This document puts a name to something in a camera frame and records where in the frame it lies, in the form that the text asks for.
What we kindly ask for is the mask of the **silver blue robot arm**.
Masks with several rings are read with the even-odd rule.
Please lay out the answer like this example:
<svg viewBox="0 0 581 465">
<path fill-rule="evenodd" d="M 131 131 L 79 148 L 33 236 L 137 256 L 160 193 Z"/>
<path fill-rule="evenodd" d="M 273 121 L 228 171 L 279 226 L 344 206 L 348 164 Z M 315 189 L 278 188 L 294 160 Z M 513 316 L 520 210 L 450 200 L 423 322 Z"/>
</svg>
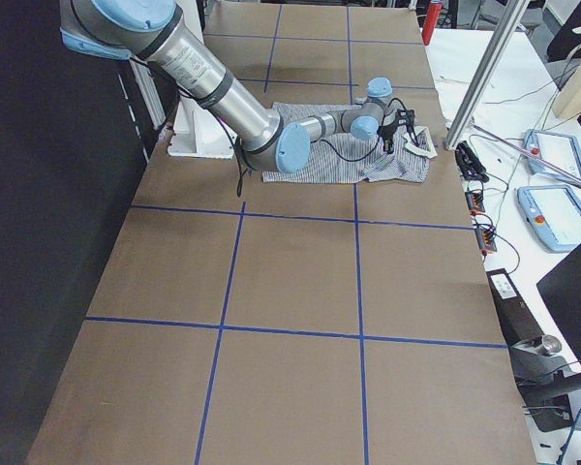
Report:
<svg viewBox="0 0 581 465">
<path fill-rule="evenodd" d="M 285 121 L 277 110 L 264 108 L 188 29 L 174 1 L 63 1 L 60 15 L 68 49 L 114 60 L 136 56 L 159 65 L 179 89 L 236 132 L 239 153 L 252 170 L 299 171 L 312 143 L 335 134 L 389 142 L 395 132 L 392 88 L 385 77 L 370 81 L 358 108 Z"/>
</svg>

